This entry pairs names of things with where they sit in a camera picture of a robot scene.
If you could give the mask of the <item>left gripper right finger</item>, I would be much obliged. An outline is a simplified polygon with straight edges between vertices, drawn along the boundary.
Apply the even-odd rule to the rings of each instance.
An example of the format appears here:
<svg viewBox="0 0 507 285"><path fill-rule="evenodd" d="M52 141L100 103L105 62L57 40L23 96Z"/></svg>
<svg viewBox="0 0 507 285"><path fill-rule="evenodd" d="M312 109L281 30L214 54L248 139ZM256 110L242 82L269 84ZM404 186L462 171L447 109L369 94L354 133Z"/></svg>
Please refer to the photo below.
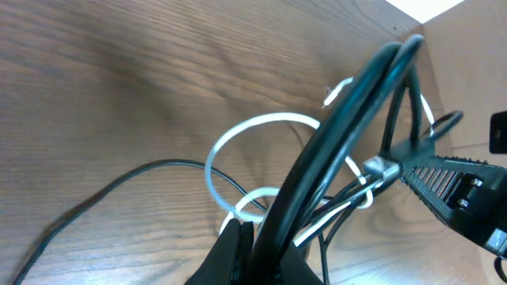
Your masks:
<svg viewBox="0 0 507 285"><path fill-rule="evenodd" d="M281 258L279 268L283 285L323 285L293 243Z"/></svg>

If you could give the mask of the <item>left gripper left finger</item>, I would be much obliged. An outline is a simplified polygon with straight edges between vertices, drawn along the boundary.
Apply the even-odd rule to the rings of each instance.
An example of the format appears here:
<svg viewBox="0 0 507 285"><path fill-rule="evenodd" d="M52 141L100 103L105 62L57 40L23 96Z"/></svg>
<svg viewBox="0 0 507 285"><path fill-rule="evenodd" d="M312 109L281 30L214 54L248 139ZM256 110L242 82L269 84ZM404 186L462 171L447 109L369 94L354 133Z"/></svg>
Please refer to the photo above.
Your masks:
<svg viewBox="0 0 507 285"><path fill-rule="evenodd" d="M242 276L254 243L252 222L231 219L211 251L185 285L236 285Z"/></svg>

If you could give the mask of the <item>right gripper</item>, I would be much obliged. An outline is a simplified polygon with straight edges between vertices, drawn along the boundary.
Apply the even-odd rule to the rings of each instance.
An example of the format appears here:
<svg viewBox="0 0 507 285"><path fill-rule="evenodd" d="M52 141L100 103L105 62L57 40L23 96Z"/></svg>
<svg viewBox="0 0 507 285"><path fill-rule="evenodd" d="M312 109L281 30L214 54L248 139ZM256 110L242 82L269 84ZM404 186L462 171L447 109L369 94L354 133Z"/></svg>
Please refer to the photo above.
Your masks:
<svg viewBox="0 0 507 285"><path fill-rule="evenodd" d="M490 117L489 151L507 154L507 111ZM435 144L409 140L390 149L400 179L448 228L491 253L506 252L506 168L435 155Z"/></svg>

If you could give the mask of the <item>wooden side panel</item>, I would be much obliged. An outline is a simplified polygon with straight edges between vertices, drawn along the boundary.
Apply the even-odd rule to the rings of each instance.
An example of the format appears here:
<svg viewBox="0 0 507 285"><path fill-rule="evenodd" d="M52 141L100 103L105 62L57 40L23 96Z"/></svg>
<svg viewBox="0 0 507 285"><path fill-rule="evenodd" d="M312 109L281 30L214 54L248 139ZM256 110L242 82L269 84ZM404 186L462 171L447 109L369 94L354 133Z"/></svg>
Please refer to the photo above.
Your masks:
<svg viewBox="0 0 507 285"><path fill-rule="evenodd" d="M463 119L437 143L440 155L504 166L489 151L490 117L506 109L506 0L466 0L412 30L425 38L419 71L436 114Z"/></svg>

